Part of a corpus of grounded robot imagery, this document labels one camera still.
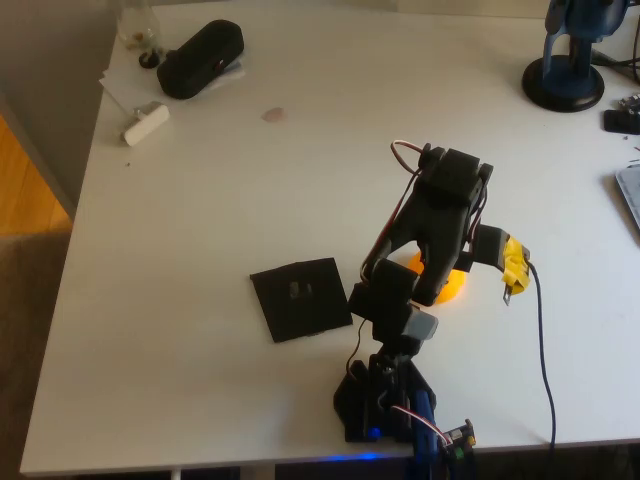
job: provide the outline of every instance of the black case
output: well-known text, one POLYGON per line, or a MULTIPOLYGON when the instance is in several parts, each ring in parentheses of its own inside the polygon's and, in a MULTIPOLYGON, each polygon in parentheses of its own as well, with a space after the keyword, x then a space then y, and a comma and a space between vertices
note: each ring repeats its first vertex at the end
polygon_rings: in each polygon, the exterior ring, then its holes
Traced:
POLYGON ((244 50, 242 30, 228 20, 214 20, 158 67, 164 93, 185 99, 196 95, 244 50))

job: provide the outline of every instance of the white paper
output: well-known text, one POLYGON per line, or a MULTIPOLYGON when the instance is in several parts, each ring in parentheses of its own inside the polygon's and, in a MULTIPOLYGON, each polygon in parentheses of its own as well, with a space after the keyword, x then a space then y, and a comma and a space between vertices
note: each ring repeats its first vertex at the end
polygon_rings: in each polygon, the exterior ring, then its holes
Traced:
MULTIPOLYGON (((136 108, 150 102, 163 103, 170 110, 186 103, 186 100, 171 98, 162 91, 156 70, 147 70, 139 66, 128 67, 110 68, 104 72, 104 78, 100 79, 104 89, 127 113, 133 113, 136 108)), ((203 88, 194 99, 207 95, 210 91, 242 78, 244 75, 242 64, 236 60, 225 68, 222 75, 203 88)))

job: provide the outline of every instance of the gray wall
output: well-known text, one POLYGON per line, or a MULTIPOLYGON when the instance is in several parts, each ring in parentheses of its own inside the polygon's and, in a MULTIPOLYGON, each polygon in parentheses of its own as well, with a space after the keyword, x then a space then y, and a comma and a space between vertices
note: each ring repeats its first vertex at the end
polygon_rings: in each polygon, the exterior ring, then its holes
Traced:
POLYGON ((3 0, 0 90, 71 214, 100 102, 97 80, 114 34, 106 0, 3 0))

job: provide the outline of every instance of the red wire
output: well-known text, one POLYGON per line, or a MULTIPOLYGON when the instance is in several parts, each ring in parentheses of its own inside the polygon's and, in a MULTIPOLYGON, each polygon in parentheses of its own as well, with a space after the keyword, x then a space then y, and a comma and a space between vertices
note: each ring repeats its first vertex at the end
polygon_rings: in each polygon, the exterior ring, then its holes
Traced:
POLYGON ((445 445, 449 445, 450 442, 447 439, 447 437, 444 436, 444 433, 442 432, 442 430, 440 430, 438 427, 436 427, 433 423, 431 423, 429 420, 427 420, 426 418, 424 418, 422 415, 418 415, 416 412, 413 412, 411 410, 409 410, 408 408, 404 408, 401 407, 400 405, 391 405, 391 408, 395 408, 396 410, 401 411, 402 413, 406 413, 407 415, 415 418, 416 420, 419 420, 420 422, 424 423, 426 426, 428 426, 431 430, 433 430, 444 442, 445 445))
POLYGON ((384 227, 382 228, 382 231, 380 231, 380 234, 378 235, 376 242, 373 244, 373 247, 371 248, 371 250, 369 251, 369 254, 365 258, 364 263, 362 264, 362 267, 360 267, 360 278, 363 282, 367 281, 367 279, 364 277, 364 268, 367 265, 367 261, 369 260, 371 253, 378 247, 378 244, 380 243, 380 240, 382 239, 382 237, 384 237, 384 235, 389 231, 389 228, 391 228, 391 225, 393 224, 394 220, 396 219, 396 216, 398 215, 398 212, 400 211, 400 207, 402 207, 402 202, 404 201, 404 198, 407 196, 407 192, 409 191, 409 188, 411 188, 413 181, 416 179, 416 177, 420 173, 420 169, 413 170, 411 167, 409 167, 409 165, 407 165, 407 162, 404 161, 402 156, 398 153, 398 150, 396 150, 396 147, 395 147, 396 145, 402 145, 404 147, 410 148, 411 150, 414 150, 422 154, 422 149, 419 146, 414 145, 413 143, 409 143, 404 140, 394 140, 393 142, 391 142, 391 151, 393 152, 393 156, 396 157, 396 160, 400 165, 402 165, 402 168, 404 168, 406 171, 411 173, 412 176, 411 176, 411 180, 409 180, 409 183, 407 184, 407 188, 405 188, 404 193, 402 194, 402 197, 400 197, 400 201, 396 205, 396 208, 393 209, 393 212, 391 213, 389 220, 387 220, 387 223, 385 223, 384 227))

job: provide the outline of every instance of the white eraser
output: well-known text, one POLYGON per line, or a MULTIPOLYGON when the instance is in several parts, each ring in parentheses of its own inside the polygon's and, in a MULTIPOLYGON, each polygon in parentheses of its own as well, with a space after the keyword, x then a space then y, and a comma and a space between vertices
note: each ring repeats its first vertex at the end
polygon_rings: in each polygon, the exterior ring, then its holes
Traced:
POLYGON ((166 105, 158 105, 148 114, 141 115, 140 119, 122 134, 122 138, 127 145, 133 147, 167 120, 169 109, 166 105))

